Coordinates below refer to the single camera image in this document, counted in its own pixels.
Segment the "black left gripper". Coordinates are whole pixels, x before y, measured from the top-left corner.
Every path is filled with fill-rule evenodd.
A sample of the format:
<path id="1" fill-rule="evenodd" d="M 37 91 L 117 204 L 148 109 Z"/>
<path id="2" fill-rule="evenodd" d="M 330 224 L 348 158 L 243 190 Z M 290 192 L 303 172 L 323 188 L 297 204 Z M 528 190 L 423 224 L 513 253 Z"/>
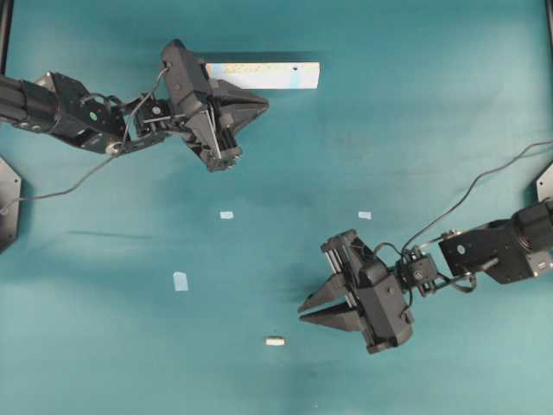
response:
<path id="1" fill-rule="evenodd" d="M 230 169 L 242 150 L 235 135 L 269 109 L 269 101 L 225 80 L 210 80 L 205 110 L 191 118 L 178 114 L 182 141 L 210 172 Z"/>

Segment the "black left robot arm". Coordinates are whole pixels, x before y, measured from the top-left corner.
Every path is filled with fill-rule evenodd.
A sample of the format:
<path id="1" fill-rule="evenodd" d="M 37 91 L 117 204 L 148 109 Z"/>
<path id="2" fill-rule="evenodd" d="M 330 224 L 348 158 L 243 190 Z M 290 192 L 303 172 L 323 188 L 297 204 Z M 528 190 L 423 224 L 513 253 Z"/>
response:
<path id="1" fill-rule="evenodd" d="M 164 142 L 171 135 L 210 172 L 235 165 L 242 150 L 236 135 L 269 108 L 266 99 L 201 73 L 192 79 L 160 72 L 167 99 L 143 93 L 129 103 L 90 93 L 61 73 L 36 82 L 1 78 L 1 119 L 18 129 L 48 134 L 82 150 L 122 156 Z"/>

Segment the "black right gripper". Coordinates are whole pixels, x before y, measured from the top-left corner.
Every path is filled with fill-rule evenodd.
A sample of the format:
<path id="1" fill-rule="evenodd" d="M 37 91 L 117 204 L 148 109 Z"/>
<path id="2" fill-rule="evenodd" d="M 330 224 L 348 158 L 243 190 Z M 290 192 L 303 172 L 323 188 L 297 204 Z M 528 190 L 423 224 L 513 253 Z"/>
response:
<path id="1" fill-rule="evenodd" d="M 357 272 L 371 256 L 377 255 L 353 229 L 333 236 L 323 246 L 334 261 L 336 272 L 298 308 L 299 319 L 346 332 L 363 332 L 366 325 L 355 287 Z"/>

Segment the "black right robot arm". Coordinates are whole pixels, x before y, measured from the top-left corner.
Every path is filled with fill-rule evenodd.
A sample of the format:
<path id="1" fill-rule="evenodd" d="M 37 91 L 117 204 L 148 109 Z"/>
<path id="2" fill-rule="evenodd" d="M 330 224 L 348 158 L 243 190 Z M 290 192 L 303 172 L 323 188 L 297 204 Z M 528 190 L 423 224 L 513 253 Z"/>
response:
<path id="1" fill-rule="evenodd" d="M 416 246 L 386 265 L 350 229 L 321 245 L 332 274 L 299 307 L 303 322 L 360 332 L 371 354 L 406 343 L 413 333 L 413 292 L 425 297 L 453 286 L 472 292 L 476 274 L 499 284 L 534 278 L 552 267 L 552 200 L 545 199 L 466 232 L 437 239 L 451 272 L 445 276 Z"/>

